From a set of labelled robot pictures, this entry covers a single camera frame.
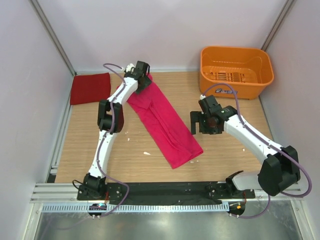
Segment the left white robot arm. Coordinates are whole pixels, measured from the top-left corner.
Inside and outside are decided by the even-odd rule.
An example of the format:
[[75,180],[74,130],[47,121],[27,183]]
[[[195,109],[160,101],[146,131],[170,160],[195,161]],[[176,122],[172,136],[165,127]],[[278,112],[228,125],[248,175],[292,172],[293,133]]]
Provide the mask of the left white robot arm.
[[78,189],[81,198],[101,200],[107,194],[104,167],[108,165],[113,144],[124,126],[123,105],[133,94],[140,94],[152,83],[150,65],[146,62],[130,63],[122,71],[124,76],[120,86],[98,104],[99,139],[92,164]]

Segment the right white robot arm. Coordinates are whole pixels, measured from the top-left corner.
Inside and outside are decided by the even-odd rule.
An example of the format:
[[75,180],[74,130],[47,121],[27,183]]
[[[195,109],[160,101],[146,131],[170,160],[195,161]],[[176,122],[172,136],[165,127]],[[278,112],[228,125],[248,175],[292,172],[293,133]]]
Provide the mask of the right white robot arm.
[[254,128],[238,111],[228,105],[222,107],[213,95],[201,95],[200,111],[190,112],[191,133],[209,135],[227,133],[241,142],[260,162],[258,172],[242,170],[230,175],[225,192],[237,198],[244,190],[263,190],[276,196],[301,179],[297,167],[298,153],[292,147],[283,147]]

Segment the pink t shirt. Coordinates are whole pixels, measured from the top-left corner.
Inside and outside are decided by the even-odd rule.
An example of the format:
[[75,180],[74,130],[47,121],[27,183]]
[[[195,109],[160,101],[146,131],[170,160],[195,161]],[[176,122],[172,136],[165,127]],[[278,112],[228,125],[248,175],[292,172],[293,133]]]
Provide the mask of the pink t shirt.
[[127,103],[172,169],[203,154],[202,147],[156,83],[141,93],[133,93]]

